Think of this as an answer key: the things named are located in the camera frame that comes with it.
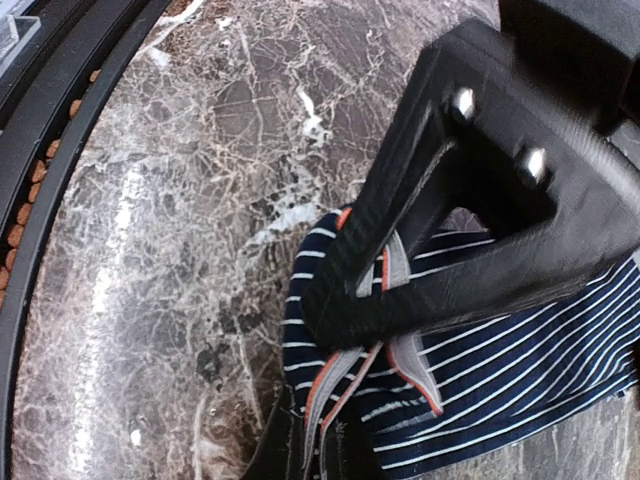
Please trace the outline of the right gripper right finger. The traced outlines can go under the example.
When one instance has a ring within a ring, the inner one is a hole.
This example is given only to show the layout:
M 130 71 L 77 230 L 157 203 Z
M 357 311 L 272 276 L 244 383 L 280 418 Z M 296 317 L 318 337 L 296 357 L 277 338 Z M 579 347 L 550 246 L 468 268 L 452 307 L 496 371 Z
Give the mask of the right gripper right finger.
M 324 471 L 327 479 L 385 478 L 364 428 L 355 420 L 338 419 L 328 430 L 325 447 Z

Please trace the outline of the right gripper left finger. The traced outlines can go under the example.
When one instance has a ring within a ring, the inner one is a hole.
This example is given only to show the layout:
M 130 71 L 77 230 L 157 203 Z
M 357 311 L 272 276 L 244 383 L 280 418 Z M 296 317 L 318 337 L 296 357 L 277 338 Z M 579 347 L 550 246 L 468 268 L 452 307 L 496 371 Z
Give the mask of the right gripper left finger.
M 304 418 L 295 409 L 292 394 L 280 394 L 244 480 L 299 480 L 303 478 Z

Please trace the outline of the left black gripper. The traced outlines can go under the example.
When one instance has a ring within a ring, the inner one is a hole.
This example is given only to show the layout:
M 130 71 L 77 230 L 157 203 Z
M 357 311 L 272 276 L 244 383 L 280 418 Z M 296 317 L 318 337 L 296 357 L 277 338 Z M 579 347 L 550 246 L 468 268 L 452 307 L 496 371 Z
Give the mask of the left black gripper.
M 639 5 L 503 1 L 439 41 L 439 84 L 475 96 L 442 213 L 500 237 L 540 225 L 577 240 L 639 236 Z

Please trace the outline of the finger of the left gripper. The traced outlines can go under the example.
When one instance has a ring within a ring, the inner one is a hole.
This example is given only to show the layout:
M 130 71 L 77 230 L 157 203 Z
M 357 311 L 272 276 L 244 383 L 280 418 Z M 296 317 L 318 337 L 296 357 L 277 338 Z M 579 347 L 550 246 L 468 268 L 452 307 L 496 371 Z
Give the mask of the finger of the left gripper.
M 439 332 L 571 296 L 639 247 L 639 222 L 623 211 L 561 215 L 492 243 L 431 273 L 360 295 L 382 248 L 366 212 L 355 209 L 309 286 L 309 329 L 332 349 Z
M 440 44 L 420 52 L 365 184 L 304 294 L 302 312 L 307 320 L 320 320 L 325 309 L 356 297 L 365 273 L 451 137 L 442 113 L 442 89 L 430 92 L 442 57 Z

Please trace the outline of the navy striped underwear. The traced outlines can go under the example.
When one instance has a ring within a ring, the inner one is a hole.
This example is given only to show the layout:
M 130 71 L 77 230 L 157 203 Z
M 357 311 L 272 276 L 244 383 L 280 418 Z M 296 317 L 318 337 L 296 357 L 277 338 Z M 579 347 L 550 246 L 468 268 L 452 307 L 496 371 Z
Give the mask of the navy striped underwear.
M 301 298 L 348 216 L 323 217 L 295 257 L 283 320 L 283 370 L 303 427 L 303 478 L 329 475 L 328 436 L 348 407 L 390 479 L 517 442 L 637 382 L 639 265 L 629 258 L 577 294 L 442 333 L 319 348 Z

